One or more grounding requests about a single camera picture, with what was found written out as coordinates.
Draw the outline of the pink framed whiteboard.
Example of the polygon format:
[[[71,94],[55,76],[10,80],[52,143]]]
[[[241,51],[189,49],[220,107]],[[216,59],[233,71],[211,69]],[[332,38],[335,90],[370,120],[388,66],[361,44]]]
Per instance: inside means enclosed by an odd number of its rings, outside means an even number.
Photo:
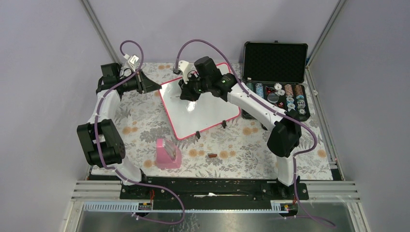
[[[178,140],[240,116],[240,108],[211,93],[201,94],[197,101],[181,100],[178,82],[181,77],[164,82],[159,90],[161,101]]]

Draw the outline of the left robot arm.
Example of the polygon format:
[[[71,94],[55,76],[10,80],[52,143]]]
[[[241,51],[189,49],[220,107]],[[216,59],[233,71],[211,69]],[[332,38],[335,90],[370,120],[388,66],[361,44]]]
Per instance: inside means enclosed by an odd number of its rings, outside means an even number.
[[[124,185],[132,185],[132,193],[139,199],[149,195],[150,186],[144,172],[133,165],[126,156],[126,148],[113,121],[125,92],[140,94],[161,89],[142,70],[125,77],[121,65],[109,63],[101,66],[102,76],[96,89],[97,103],[87,123],[76,129],[86,161],[113,172]]]

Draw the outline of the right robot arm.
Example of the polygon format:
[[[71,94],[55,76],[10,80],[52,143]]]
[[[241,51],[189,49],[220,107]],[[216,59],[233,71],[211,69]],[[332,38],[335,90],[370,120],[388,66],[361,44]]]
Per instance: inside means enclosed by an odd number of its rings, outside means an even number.
[[[222,74],[213,59],[202,57],[193,64],[177,60],[175,74],[181,74],[180,84],[182,100],[196,101],[200,95],[210,92],[245,110],[258,120],[268,131],[268,149],[277,157],[279,182],[278,195],[289,199],[296,193],[297,179],[292,151],[299,145],[301,125],[291,112],[274,106],[264,98],[256,95],[244,85],[233,72]]]

